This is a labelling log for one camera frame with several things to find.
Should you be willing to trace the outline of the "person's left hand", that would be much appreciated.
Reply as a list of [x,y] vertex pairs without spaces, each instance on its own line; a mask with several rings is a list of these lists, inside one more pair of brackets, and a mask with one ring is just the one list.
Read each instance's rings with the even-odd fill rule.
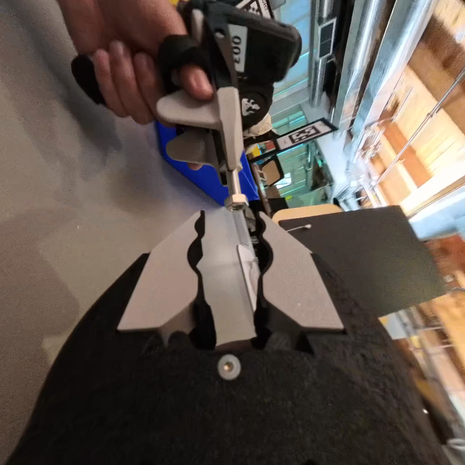
[[165,0],[59,0],[78,54],[90,57],[106,107],[146,125],[164,95],[158,51],[166,37],[187,35]]

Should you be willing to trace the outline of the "grey desk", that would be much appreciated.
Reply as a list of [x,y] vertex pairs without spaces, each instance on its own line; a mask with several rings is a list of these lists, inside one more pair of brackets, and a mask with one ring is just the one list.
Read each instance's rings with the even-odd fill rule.
[[160,155],[154,125],[75,83],[56,1],[0,2],[0,459],[86,311],[142,254],[219,205]]

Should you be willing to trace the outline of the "silver hex nut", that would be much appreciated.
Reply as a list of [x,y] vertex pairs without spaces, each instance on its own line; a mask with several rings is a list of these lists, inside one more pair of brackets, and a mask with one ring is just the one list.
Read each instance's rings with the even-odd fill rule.
[[224,206],[228,211],[236,212],[246,209],[249,203],[245,194],[231,194],[225,199]]

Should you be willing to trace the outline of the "small marker sign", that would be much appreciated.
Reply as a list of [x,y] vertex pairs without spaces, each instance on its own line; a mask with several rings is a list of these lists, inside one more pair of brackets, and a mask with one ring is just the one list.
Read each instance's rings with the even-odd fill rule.
[[276,137],[274,143],[276,148],[282,151],[318,139],[337,130],[338,128],[327,119],[320,118]]

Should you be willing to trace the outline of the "large silver duct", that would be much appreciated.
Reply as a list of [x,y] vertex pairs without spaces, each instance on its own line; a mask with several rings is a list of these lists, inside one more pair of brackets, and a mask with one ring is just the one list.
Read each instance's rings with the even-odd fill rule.
[[344,150],[349,160],[356,160],[368,130],[380,120],[437,3],[434,0],[395,1],[352,125],[352,141]]

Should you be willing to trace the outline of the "white air vent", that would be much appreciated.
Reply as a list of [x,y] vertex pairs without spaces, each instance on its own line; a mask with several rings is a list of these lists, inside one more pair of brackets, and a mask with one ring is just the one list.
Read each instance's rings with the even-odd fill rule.
[[318,60],[333,54],[337,17],[333,17],[318,25]]

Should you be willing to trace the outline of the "blue plastic bin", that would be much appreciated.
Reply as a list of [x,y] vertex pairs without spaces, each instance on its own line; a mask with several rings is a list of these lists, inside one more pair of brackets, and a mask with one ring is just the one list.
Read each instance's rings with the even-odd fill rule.
[[[207,196],[223,206],[229,195],[228,189],[227,186],[222,185],[220,182],[215,169],[211,166],[203,166],[201,169],[194,171],[188,167],[186,162],[171,159],[167,154],[166,145],[177,136],[176,129],[164,126],[158,121],[154,122],[154,128],[159,141],[160,154],[167,164],[201,189]],[[239,172],[241,191],[249,202],[258,201],[258,188],[245,154],[242,154],[241,164],[242,170]]]

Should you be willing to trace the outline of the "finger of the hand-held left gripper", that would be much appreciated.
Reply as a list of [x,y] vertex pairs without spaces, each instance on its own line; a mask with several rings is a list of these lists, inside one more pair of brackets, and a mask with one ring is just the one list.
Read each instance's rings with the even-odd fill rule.
[[221,87],[210,101],[198,101],[184,90],[162,97],[156,104],[160,119],[172,125],[219,132],[227,171],[238,169],[244,150],[239,91]]
[[218,165],[210,131],[187,130],[166,144],[166,152],[172,160],[200,165]]

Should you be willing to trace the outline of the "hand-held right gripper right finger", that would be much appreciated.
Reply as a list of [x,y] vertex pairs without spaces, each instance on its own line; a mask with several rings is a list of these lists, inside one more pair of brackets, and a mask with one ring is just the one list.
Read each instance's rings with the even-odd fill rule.
[[341,333],[342,320],[311,251],[263,212],[262,238],[271,262],[262,274],[264,326],[271,332]]

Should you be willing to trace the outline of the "silver bolt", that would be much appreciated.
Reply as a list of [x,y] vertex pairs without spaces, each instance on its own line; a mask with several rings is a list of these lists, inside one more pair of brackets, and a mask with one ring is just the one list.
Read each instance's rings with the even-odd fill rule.
[[231,194],[243,194],[240,186],[238,169],[227,171],[226,181],[228,187],[228,196]]

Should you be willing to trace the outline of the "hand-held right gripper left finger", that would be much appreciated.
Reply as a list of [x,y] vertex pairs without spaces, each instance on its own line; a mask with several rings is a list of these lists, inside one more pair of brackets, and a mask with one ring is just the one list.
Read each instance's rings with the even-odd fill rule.
[[117,331],[188,334],[194,329],[199,278],[189,264],[188,251],[199,236],[195,225],[204,215],[196,212],[151,250]]

